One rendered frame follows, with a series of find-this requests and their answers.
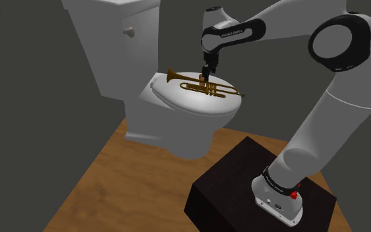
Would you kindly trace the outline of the dark robot stand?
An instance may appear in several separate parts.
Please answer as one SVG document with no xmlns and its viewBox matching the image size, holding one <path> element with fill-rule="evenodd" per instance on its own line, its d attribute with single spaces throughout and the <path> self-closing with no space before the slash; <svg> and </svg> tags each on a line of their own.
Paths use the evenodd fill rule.
<svg viewBox="0 0 371 232">
<path fill-rule="evenodd" d="M 275 158 L 246 137 L 199 177 L 184 209 L 199 232 L 328 232 L 336 198 L 309 178 L 300 183 L 304 213 L 296 226 L 257 205 L 251 182 Z"/>
</svg>

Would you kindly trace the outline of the brass trumpet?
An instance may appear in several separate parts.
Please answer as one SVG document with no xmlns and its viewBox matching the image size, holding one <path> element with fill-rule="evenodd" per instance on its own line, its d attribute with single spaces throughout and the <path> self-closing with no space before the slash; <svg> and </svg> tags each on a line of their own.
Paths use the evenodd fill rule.
<svg viewBox="0 0 371 232">
<path fill-rule="evenodd" d="M 204 78 L 191 78 L 189 76 L 184 76 L 179 73 L 174 72 L 171 67 L 168 68 L 166 83 L 171 80 L 183 80 L 179 86 L 184 90 L 190 90 L 193 92 L 199 92 L 207 96 L 214 96 L 218 98 L 226 98 L 225 94 L 238 95 L 242 98 L 245 97 L 245 94 L 239 92 L 233 86 L 227 86 L 224 84 L 218 84 L 215 82 L 205 81 Z"/>
</svg>

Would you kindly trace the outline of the white toilet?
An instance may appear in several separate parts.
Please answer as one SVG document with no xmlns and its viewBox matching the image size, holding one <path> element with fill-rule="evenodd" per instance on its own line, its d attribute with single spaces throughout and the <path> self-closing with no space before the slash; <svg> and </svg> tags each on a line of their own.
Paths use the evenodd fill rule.
<svg viewBox="0 0 371 232">
<path fill-rule="evenodd" d="M 161 0 L 61 1 L 100 94 L 125 105 L 125 138 L 188 160 L 204 157 L 242 98 L 190 91 L 183 79 L 168 80 L 158 71 Z"/>
</svg>

